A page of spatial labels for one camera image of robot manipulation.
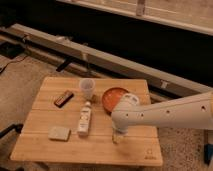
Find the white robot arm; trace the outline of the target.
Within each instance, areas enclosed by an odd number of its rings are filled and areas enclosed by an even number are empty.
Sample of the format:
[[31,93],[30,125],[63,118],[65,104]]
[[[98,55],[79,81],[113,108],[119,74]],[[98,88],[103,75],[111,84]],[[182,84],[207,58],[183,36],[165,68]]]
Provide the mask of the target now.
[[141,105],[135,94],[126,93],[111,118],[114,142],[136,125],[213,130],[213,92],[151,105]]

